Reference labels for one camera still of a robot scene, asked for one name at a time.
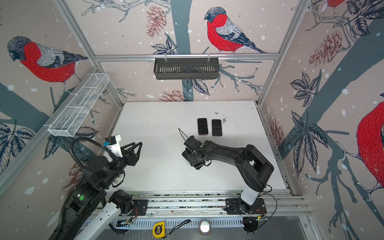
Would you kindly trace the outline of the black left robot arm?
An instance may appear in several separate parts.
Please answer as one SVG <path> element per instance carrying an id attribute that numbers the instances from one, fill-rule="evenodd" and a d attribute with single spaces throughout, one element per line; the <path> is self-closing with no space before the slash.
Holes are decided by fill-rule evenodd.
<path id="1" fill-rule="evenodd" d="M 121 147 L 122 157 L 117 156 L 107 147 L 102 148 L 110 155 L 109 162 L 104 156 L 93 158 L 84 165 L 75 155 L 73 147 L 79 139 L 75 139 L 70 145 L 70 155 L 82 170 L 82 177 L 67 196 L 59 215 L 56 229 L 51 235 L 52 240 L 73 240 L 86 220 L 97 209 L 100 203 L 110 211 L 104 210 L 106 217 L 100 218 L 100 230 L 105 226 L 111 226 L 113 219 L 118 215 L 133 214 L 134 221 L 139 215 L 132 196 L 123 190 L 117 190 L 110 199 L 106 200 L 107 190 L 114 185 L 119 175 L 125 174 L 127 166 L 135 166 L 140 159 L 143 144 L 130 143 Z"/>

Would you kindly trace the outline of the black phone case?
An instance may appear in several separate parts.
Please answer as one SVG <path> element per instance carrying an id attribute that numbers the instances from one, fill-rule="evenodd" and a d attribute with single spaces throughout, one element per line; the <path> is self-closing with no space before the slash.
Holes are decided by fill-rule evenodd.
<path id="1" fill-rule="evenodd" d="M 188 149 L 183 151 L 182 156 L 190 163 L 191 167 L 194 167 L 196 170 L 199 170 L 203 166 L 203 163 L 199 159 L 196 159 Z"/>

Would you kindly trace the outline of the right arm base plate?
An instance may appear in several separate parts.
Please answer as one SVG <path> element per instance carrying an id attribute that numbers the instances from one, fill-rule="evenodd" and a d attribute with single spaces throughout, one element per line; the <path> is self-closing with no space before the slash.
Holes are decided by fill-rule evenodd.
<path id="1" fill-rule="evenodd" d="M 267 210 L 265 202 L 261 198 L 257 198 L 252 205 L 248 205 L 241 198 L 225 199 L 224 211 L 228 215 L 266 215 Z"/>

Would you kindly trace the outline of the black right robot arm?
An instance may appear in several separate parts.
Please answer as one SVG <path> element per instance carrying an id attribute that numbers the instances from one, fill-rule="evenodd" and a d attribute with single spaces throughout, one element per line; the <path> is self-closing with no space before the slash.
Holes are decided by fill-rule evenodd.
<path id="1" fill-rule="evenodd" d="M 244 148 L 232 148 L 218 145 L 212 141 L 200 142 L 193 136 L 184 142 L 182 156 L 192 167 L 199 170 L 208 167 L 212 161 L 235 166 L 242 176 L 246 187 L 240 195 L 240 203 L 252 206 L 260 193 L 264 191 L 274 172 L 271 162 L 253 145 Z"/>

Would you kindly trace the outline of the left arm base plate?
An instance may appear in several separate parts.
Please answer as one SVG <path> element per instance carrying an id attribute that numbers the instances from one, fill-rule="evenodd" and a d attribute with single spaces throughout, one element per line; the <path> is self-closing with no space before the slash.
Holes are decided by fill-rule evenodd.
<path id="1" fill-rule="evenodd" d="M 132 209 L 129 212 L 129 216 L 145 216 L 148 202 L 148 200 L 132 200 Z"/>

